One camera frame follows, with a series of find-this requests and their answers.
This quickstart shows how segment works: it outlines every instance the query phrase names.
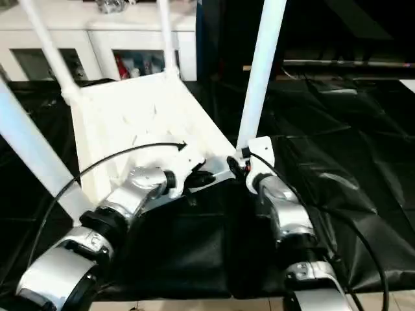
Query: floor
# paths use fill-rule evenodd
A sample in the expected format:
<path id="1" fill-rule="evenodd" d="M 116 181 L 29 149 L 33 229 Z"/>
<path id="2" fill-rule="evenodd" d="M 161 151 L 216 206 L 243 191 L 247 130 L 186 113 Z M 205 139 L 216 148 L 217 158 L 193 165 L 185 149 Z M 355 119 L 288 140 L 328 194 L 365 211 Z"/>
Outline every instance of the floor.
<path id="1" fill-rule="evenodd" d="M 379 310 L 382 294 L 362 294 L 359 299 L 365 310 Z M 212 299 L 180 301 L 129 301 L 93 303 L 89 311 L 282 311 L 281 299 L 252 300 Z M 390 311 L 415 311 L 415 291 L 390 294 Z"/>

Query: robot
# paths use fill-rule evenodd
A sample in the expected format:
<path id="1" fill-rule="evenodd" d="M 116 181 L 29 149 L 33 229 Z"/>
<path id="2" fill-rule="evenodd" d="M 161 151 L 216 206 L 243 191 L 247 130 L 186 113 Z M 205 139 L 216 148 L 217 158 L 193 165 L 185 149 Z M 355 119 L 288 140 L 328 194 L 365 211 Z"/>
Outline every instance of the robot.
<path id="1" fill-rule="evenodd" d="M 102 272 L 112 263 L 134 220 L 151 200 L 180 197 L 185 180 L 204 161 L 187 145 L 173 159 L 171 170 L 133 169 L 94 211 L 80 217 L 81 226 L 37 258 L 21 277 L 13 300 L 0 305 L 0 310 L 87 311 Z M 284 309 L 350 311 L 332 266 L 318 251 L 306 208 L 272 170 L 274 162 L 269 137 L 250 140 L 239 155 L 228 158 L 231 171 L 245 178 L 247 189 L 272 215 L 278 264 L 288 289 Z"/>

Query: black cable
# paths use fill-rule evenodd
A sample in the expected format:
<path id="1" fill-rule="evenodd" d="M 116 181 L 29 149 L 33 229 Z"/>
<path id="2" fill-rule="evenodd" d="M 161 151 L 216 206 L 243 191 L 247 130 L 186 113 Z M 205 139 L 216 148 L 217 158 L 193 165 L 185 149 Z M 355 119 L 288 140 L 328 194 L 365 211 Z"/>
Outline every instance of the black cable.
<path id="1" fill-rule="evenodd" d="M 250 152 L 250 155 L 253 156 L 253 157 L 256 157 L 258 160 L 260 160 L 261 162 L 263 162 L 279 178 L 281 178 L 279 172 L 270 163 L 268 163 L 268 161 L 266 161 L 261 156 L 255 154 L 253 152 Z M 298 194 L 298 192 L 296 191 L 296 189 L 294 187 L 290 186 L 286 181 L 284 181 L 284 182 L 290 188 L 290 190 L 293 191 L 293 193 L 295 193 L 295 195 L 297 196 L 299 202 L 305 207 L 306 205 L 304 204 L 304 202 L 302 202 L 301 197 Z M 373 260 L 373 262 L 374 262 L 374 264 L 376 266 L 377 272 L 379 273 L 379 277 L 380 277 L 380 280 L 381 280 L 381 286 L 382 286 L 382 290 L 383 290 L 383 305 L 382 305 L 382 311 L 388 311 L 388 309 L 389 309 L 389 286 L 388 286 L 388 283 L 386 281 L 385 269 L 383 269 L 380 260 L 378 259 L 377 255 L 373 251 L 373 249 L 370 246 L 370 244 L 367 241 L 367 239 L 360 232 L 359 228 L 355 225 L 355 223 L 353 222 L 353 220 L 351 220 L 349 217 L 347 217 L 346 215 L 342 214 L 341 212 L 338 212 L 338 211 L 336 211 L 334 209 L 328 209 L 327 207 L 322 207 L 322 206 L 315 206 L 315 209 L 319 210 L 320 212 L 326 213 L 326 214 L 332 216 L 333 218 L 336 218 L 337 220 L 340 220 L 343 224 L 346 224 L 357 235 L 357 237 L 359 238 L 359 240 L 362 242 L 363 246 L 368 251 L 369 256 L 372 258 L 372 260 Z"/>
<path id="2" fill-rule="evenodd" d="M 45 216 L 43 217 L 43 221 L 39 227 L 38 232 L 36 233 L 36 238 L 34 239 L 33 242 L 33 246 L 32 246 L 32 250 L 30 251 L 30 256 L 29 256 L 29 261 L 27 263 L 27 267 L 29 268 L 30 265 L 32 264 L 33 261 L 33 257 L 34 257 L 34 253 L 36 251 L 36 248 L 38 247 L 39 244 L 39 239 L 40 236 L 42 235 L 42 231 L 43 228 L 45 227 L 46 221 L 53 209 L 53 207 L 55 206 L 55 204 L 59 201 L 59 199 L 64 195 L 64 193 L 70 188 L 72 187 L 72 185 L 78 180 L 80 179 L 83 175 L 85 175 L 86 173 L 88 173 L 89 171 L 93 170 L 95 167 L 97 167 L 98 165 L 107 162 L 110 159 L 113 159 L 115 157 L 121 156 L 123 154 L 127 154 L 129 152 L 135 151 L 135 150 L 139 150 L 139 149 L 144 149 L 144 148 L 148 148 L 148 147 L 156 147 L 156 146 L 175 146 L 178 147 L 179 149 L 183 148 L 186 144 L 178 144 L 178 143 L 152 143 L 152 144 L 143 144 L 141 146 L 135 146 L 135 147 L 131 147 L 129 149 L 126 150 L 122 150 L 119 152 L 116 152 L 112 155 L 109 155 L 107 157 L 104 157 L 103 159 L 95 162 L 94 164 L 91 164 L 89 167 L 85 168 L 82 172 L 80 172 L 78 175 L 76 175 L 74 178 L 71 179 L 70 182 L 68 182 L 60 191 L 59 193 L 54 197 L 53 201 L 51 202 L 51 204 L 48 206 Z"/>

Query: black plastic sheet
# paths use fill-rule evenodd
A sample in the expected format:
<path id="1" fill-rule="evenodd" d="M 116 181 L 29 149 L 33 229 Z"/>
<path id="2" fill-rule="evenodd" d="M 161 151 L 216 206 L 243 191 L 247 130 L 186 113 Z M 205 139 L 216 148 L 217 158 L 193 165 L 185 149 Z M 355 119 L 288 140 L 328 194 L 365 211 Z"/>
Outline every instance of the black plastic sheet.
<path id="1" fill-rule="evenodd" d="M 245 88 L 188 84 L 235 142 Z M 55 84 L 13 86 L 73 172 L 70 109 Z M 307 203 L 322 242 L 342 257 L 358 291 L 380 290 L 375 266 L 344 225 L 313 206 L 353 218 L 379 254 L 391 290 L 415 284 L 415 95 L 399 82 L 278 82 L 268 88 L 259 135 L 272 137 L 276 167 Z M 27 264 L 50 196 L 1 141 L 0 295 Z M 145 214 L 115 259 L 100 300 L 282 295 L 270 217 L 244 185 L 229 180 Z M 70 227 L 61 208 L 47 223 L 38 254 Z"/>

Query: white tube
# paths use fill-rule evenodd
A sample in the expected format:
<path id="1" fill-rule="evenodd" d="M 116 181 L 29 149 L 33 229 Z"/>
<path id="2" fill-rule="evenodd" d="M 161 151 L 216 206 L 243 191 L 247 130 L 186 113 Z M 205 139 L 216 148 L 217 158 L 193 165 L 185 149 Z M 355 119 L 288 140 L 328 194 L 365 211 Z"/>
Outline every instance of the white tube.
<path id="1" fill-rule="evenodd" d="M 45 137 L 20 106 L 16 97 L 0 79 L 0 135 L 27 167 L 55 197 L 73 178 Z M 79 216 L 94 210 L 78 183 L 60 198 L 59 204 L 78 224 Z"/>
<path id="2" fill-rule="evenodd" d="M 26 11 L 29 21 L 32 23 L 33 29 L 41 41 L 41 49 L 43 50 L 43 53 L 45 54 L 46 59 L 52 67 L 53 73 L 60 84 L 62 94 L 64 96 L 73 93 L 77 94 L 79 92 L 79 87 L 73 81 L 72 75 L 65 64 L 62 55 L 55 47 L 51 35 L 47 31 L 46 26 L 41 19 L 39 10 L 34 4 L 34 0 L 19 0 L 19 2 L 24 11 Z"/>
<path id="3" fill-rule="evenodd" d="M 287 0 L 265 0 L 264 2 L 239 127 L 237 149 L 248 146 L 248 140 L 257 135 L 286 3 Z"/>
<path id="4" fill-rule="evenodd" d="M 173 48 L 172 31 L 170 23 L 169 0 L 157 0 L 161 19 L 161 34 L 164 40 L 164 64 L 165 72 L 178 75 L 176 53 Z"/>

